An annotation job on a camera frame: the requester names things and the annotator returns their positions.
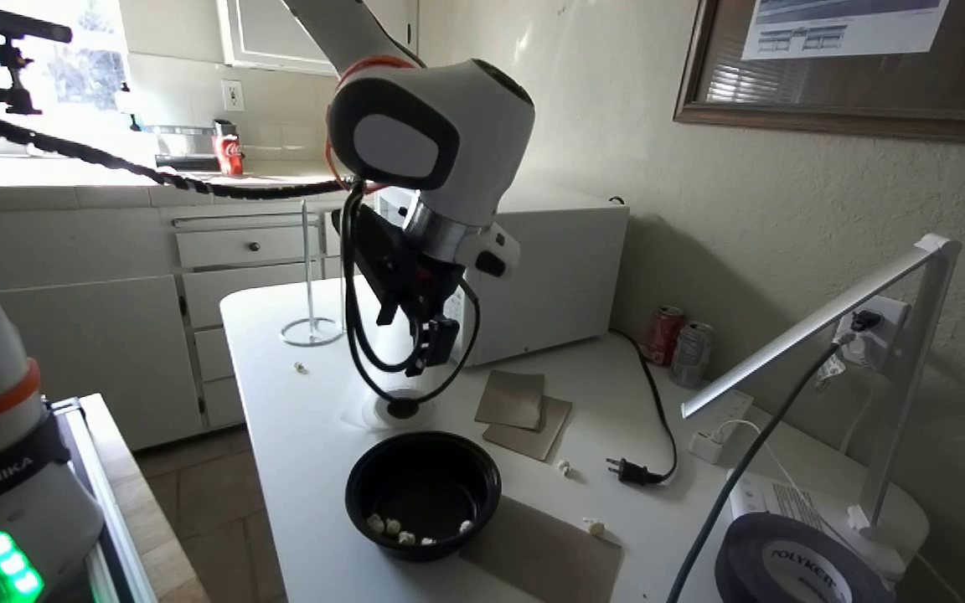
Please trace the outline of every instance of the white wall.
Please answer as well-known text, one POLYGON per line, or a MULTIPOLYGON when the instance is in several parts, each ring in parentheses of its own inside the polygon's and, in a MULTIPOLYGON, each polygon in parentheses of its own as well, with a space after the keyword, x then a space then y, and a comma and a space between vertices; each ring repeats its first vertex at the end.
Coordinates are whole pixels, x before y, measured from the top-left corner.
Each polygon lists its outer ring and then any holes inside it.
POLYGON ((131 50, 131 82, 145 122, 243 126, 253 155, 321 156, 332 76, 290 69, 238 69, 221 61, 218 0, 120 0, 131 50), (243 79, 245 109, 221 109, 221 79, 243 79))
MULTIPOLYGON (((674 122, 696 0, 422 0, 422 56, 488 56, 537 95, 531 171, 635 206, 618 323, 681 302, 729 367, 924 232, 965 243, 965 148, 674 122)), ((790 370, 761 386, 779 393, 790 370)), ((806 403, 825 437, 849 405, 806 403)), ((965 592, 965 253, 899 481, 933 511, 930 556, 965 592)), ((914 568, 909 598, 943 598, 914 568)))

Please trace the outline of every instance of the framed picture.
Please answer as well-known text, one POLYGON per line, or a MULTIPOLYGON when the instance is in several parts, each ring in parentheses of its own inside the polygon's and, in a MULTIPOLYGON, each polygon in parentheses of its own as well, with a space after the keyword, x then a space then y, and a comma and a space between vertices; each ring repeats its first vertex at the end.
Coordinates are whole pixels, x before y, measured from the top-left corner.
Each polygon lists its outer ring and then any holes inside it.
POLYGON ((965 0, 700 0, 678 120, 965 141, 965 0))

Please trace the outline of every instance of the cardboard square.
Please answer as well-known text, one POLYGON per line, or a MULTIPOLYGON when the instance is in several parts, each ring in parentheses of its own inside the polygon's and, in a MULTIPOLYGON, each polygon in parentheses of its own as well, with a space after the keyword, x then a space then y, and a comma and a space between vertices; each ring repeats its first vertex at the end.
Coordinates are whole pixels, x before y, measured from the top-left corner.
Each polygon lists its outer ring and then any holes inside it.
POLYGON ((490 370, 476 420, 539 429, 544 425, 544 375, 490 370))
POLYGON ((490 425, 484 430, 484 437, 493 444, 512 447, 521 456, 548 462, 552 456, 558 437, 561 437, 563 425, 569 420, 569 414, 574 414, 574 403, 548 398, 544 403, 544 425, 537 430, 510 429, 510 425, 490 425))
POLYGON ((597 603, 614 595, 620 549, 533 504, 503 497, 463 559, 537 598, 597 603))

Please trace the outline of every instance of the white appliance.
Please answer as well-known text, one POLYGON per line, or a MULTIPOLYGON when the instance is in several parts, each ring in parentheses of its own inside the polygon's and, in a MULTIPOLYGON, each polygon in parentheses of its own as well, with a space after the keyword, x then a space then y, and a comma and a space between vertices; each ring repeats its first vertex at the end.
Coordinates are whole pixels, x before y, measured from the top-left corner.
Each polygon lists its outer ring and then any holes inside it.
MULTIPOLYGON (((377 206, 395 219, 408 200, 407 189, 383 189, 377 206)), ((471 271, 484 302, 471 366, 611 332, 628 216, 620 196, 512 183, 498 219, 521 240, 521 265, 506 277, 471 271)), ((476 321, 463 295, 451 299, 451 319, 458 321, 463 349, 476 321)))

